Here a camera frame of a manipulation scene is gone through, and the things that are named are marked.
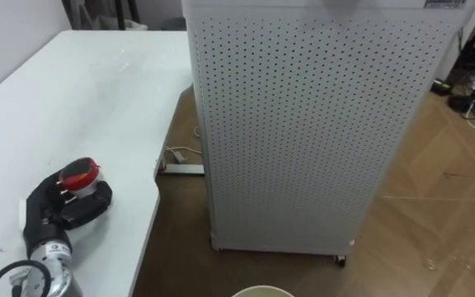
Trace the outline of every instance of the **parquet floor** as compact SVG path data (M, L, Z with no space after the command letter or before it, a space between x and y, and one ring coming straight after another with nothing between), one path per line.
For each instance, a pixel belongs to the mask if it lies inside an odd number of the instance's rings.
M200 149L195 125L190 94L168 146ZM328 257L215 252L203 177L160 176L158 185L134 296L232 296L251 285L298 297L475 296L475 130L442 97L426 98L344 270Z

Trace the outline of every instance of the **caster wheel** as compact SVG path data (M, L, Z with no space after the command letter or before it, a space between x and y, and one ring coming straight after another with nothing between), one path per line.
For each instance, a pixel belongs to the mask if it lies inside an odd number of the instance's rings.
M335 259L335 264L337 266L339 266L340 268L344 268L346 267L346 261L347 261L347 257L346 256L334 256L334 259Z
M210 243L210 245L212 246L212 248L213 248L216 252L221 252L221 251L223 251L221 248L214 247L214 245L212 244L212 238L208 238L208 242Z

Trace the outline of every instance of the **sticker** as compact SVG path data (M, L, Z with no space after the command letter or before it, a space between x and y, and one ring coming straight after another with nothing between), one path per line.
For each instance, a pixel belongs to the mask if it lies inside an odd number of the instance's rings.
M425 8L463 8L467 0L426 0Z
M71 257L71 250L65 244L49 243L45 245L45 247L47 248L47 252L46 252L47 255L51 253L55 253L55 254L62 254L64 256Z

